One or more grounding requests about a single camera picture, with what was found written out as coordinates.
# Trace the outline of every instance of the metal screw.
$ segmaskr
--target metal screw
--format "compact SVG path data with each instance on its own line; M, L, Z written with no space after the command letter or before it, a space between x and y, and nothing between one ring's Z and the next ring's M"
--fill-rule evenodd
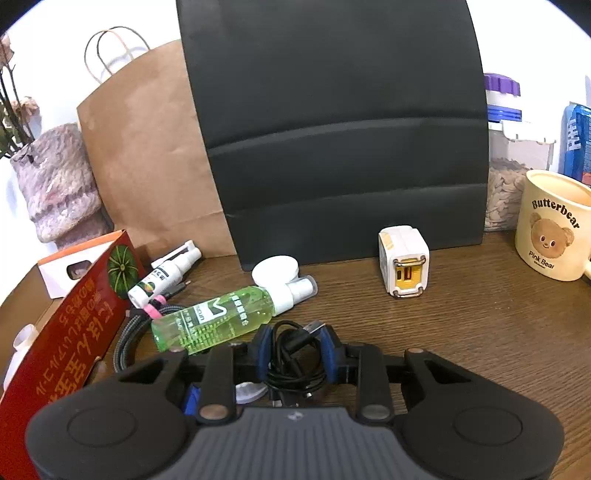
M361 409L361 415L368 420L385 420L390 416L390 411L383 405L371 404Z
M229 410L224 405L212 403L199 410L199 414L206 420L223 420L229 415Z

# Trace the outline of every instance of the white pump nozzle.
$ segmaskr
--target white pump nozzle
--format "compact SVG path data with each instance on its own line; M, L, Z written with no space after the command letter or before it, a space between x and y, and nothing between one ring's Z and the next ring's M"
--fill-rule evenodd
M167 260L170 260L170 259L172 259L174 257L179 256L181 254L181 252L188 252L188 251L191 251L191 250L193 250L195 248L197 248L197 247L193 243L193 240L187 240L180 247L176 248L175 250L171 251L170 253L166 254L165 256L159 258L158 260L154 260L152 262L152 268L159 267L160 265L162 265Z
M189 250L186 253L180 254L174 257L171 261L179 268L179 270L185 275L189 271L189 268L201 258L201 250L197 247Z
M266 288L273 301L273 316L286 312L296 303L307 300L318 293L318 285L311 276L298 278L283 285Z

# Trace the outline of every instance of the purple lid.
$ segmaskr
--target purple lid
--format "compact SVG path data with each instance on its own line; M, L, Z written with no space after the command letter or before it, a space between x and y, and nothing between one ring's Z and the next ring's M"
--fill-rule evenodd
M498 73L485 73L484 87L486 90L494 90L496 92L521 96L519 83L509 77L499 75Z

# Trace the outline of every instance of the watermelon graphic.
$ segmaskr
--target watermelon graphic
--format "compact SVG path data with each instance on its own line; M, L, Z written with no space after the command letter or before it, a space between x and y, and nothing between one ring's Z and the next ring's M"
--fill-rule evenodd
M127 298L127 292L139 281L138 268L131 250L117 245L107 261L109 285L120 299Z

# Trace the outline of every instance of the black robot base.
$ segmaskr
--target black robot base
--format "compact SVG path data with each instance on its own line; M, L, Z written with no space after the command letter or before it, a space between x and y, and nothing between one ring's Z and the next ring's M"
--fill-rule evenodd
M357 386L343 407L246 407L235 384L264 381L268 326L251 343L167 352L43 408L26 444L42 479L546 480L563 445L542 405L433 353L404 357L320 333L329 382ZM181 405L199 382L194 415ZM408 413L394 414L389 384Z

